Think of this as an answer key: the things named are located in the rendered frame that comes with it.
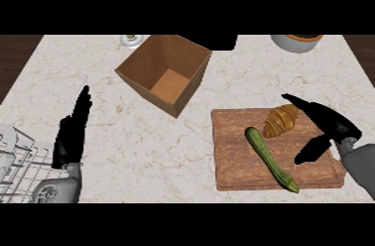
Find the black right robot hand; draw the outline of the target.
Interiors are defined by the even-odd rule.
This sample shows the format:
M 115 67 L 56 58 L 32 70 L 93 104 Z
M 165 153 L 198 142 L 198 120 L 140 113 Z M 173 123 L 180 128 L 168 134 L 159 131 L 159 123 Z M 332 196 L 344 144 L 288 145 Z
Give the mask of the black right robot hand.
M 281 96 L 303 111 L 322 134 L 313 137 L 294 158 L 294 163 L 314 162 L 331 147 L 331 140 L 344 148 L 353 150 L 353 144 L 362 138 L 362 131 L 334 109 L 317 102 L 309 102 L 291 94 Z

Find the small white cup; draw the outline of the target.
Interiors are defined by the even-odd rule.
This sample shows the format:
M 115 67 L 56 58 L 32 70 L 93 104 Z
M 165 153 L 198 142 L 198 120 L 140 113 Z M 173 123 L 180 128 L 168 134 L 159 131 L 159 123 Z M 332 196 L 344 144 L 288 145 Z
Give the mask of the small white cup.
M 143 42 L 143 36 L 142 35 L 121 35 L 120 42 L 128 49 L 136 49 Z

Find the golden brown croissant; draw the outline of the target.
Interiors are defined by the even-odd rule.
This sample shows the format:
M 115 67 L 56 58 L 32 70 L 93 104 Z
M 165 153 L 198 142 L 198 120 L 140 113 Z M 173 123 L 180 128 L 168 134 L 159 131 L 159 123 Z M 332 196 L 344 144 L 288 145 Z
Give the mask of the golden brown croissant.
M 282 105 L 272 109 L 264 125 L 264 137 L 273 138 L 286 133 L 297 120 L 298 108 L 292 104 Z

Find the black appliance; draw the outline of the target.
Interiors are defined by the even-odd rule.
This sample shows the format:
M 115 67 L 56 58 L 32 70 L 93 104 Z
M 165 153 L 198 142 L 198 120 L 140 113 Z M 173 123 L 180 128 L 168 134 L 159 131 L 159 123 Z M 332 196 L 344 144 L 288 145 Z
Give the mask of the black appliance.
M 210 51 L 232 51 L 236 46 L 238 36 L 236 35 L 196 36 L 193 41 Z

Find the green cucumber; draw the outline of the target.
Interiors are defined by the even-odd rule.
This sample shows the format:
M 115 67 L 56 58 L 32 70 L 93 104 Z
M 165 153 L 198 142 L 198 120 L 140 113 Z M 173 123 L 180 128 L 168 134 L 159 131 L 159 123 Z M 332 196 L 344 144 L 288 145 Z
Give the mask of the green cucumber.
M 272 155 L 269 146 L 264 141 L 264 137 L 255 127 L 248 127 L 245 129 L 245 137 L 250 142 L 250 145 L 252 146 L 269 170 L 270 173 L 279 183 L 279 185 L 294 193 L 298 193 L 298 185 L 292 179 L 292 177 L 288 175 L 288 173 L 282 170 L 278 161 Z

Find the brown wooden cutting board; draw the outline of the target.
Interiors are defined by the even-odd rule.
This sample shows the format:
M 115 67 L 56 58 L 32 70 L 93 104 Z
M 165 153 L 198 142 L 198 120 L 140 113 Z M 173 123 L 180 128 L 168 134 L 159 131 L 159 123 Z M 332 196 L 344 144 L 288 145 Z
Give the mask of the brown wooden cutting board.
M 219 190 L 282 189 L 245 137 L 250 126 L 263 130 L 269 113 L 269 108 L 211 111 Z M 294 163 L 304 144 L 317 135 L 320 130 L 304 113 L 298 112 L 294 128 L 278 137 L 266 139 L 267 147 L 300 189 L 341 188 L 345 169 L 340 160 L 334 159 L 331 151 L 326 151 L 313 163 Z

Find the brown cardboard box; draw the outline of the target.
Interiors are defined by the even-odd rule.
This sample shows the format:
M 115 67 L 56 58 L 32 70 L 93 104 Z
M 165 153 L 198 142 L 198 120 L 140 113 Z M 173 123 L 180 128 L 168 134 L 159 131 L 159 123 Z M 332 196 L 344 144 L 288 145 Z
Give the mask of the brown cardboard box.
M 174 118 L 201 85 L 211 51 L 177 35 L 151 35 L 115 69 L 139 95 Z

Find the white pot with brown rim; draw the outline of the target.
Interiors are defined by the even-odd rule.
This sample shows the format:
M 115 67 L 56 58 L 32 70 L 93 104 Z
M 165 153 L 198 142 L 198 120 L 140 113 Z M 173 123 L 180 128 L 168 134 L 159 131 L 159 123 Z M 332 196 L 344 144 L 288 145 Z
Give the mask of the white pot with brown rim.
M 275 44 L 288 52 L 307 53 L 322 39 L 322 35 L 272 35 Z

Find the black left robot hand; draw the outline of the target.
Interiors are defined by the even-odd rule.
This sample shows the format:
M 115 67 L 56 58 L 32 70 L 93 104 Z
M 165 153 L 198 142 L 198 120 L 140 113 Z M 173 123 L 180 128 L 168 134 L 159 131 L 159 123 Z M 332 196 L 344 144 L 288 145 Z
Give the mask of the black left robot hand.
M 81 161 L 92 106 L 90 87 L 86 85 L 77 99 L 74 112 L 61 120 L 55 141 L 53 169 L 61 169 L 68 163 Z

